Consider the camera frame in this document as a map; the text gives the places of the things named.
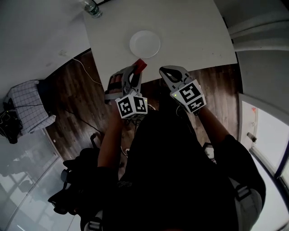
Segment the white plate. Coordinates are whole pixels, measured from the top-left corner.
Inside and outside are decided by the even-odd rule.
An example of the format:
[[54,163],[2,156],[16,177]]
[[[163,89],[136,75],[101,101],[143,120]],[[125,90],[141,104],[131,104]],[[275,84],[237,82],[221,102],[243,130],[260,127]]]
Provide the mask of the white plate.
[[131,52],[139,58],[153,57],[160,47],[159,37],[151,31],[138,31],[130,40]]

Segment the person's hand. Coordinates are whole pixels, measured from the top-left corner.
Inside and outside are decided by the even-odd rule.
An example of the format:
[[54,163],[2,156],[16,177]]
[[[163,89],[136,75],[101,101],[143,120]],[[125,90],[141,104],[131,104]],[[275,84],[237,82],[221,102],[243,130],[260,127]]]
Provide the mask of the person's hand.
[[[118,74],[118,75],[112,77],[110,84],[121,82],[121,80],[122,80],[122,75]],[[117,89],[113,89],[113,90],[109,91],[110,94],[118,93],[118,92],[121,92],[121,88],[117,88]],[[112,113],[115,115],[119,115],[117,103],[115,102],[115,100],[111,100],[111,104],[112,104]]]

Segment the backpack strap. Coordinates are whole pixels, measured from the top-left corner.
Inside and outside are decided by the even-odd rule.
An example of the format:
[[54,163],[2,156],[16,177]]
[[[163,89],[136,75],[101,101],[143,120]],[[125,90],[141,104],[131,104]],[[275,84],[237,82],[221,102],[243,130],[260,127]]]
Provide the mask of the backpack strap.
[[102,231],[103,211],[100,210],[84,227],[84,231]]
[[262,211],[262,199],[255,189],[250,189],[230,178],[235,189],[235,206],[238,217],[238,230],[249,231]]

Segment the white table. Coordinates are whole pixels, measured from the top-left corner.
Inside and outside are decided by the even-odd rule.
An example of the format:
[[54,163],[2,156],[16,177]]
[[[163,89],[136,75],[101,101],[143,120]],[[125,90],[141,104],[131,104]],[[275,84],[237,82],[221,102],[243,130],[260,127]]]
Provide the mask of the white table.
[[152,58],[142,82],[160,78],[164,65],[188,71],[237,62],[231,38],[213,0],[111,0],[100,6],[101,18],[84,14],[98,73],[106,90],[115,72],[138,58],[129,48],[140,30],[155,32],[161,48]]

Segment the person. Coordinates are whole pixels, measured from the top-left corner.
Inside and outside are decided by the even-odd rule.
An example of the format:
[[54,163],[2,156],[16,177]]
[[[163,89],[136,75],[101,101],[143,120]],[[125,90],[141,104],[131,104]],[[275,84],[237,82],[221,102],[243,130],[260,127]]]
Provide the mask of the person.
[[[120,75],[111,79],[111,83],[120,81]],[[254,206],[260,208],[265,202],[265,184],[249,152],[206,106],[198,117],[214,147],[216,164],[206,156],[186,112],[162,86],[159,111],[149,111],[139,125],[125,174],[118,180],[124,122],[112,102],[95,180],[101,216],[96,216],[95,229],[93,222],[84,219],[84,230],[242,229],[232,180],[256,192],[260,198]]]

